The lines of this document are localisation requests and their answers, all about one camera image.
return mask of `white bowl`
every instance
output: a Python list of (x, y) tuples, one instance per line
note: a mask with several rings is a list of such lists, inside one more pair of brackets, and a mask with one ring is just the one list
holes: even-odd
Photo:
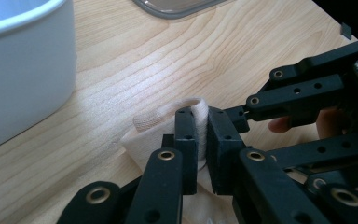
[(76, 76), (71, 0), (0, 0), (0, 144), (62, 106)]

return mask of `human hand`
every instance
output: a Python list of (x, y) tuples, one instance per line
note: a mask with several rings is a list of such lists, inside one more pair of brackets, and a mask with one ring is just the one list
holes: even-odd
[[(291, 129), (289, 119), (289, 117), (274, 119), (268, 127), (274, 133), (285, 133)], [(316, 128), (321, 139), (344, 134), (349, 125), (349, 118), (342, 110), (335, 108), (321, 110), (316, 120)]]

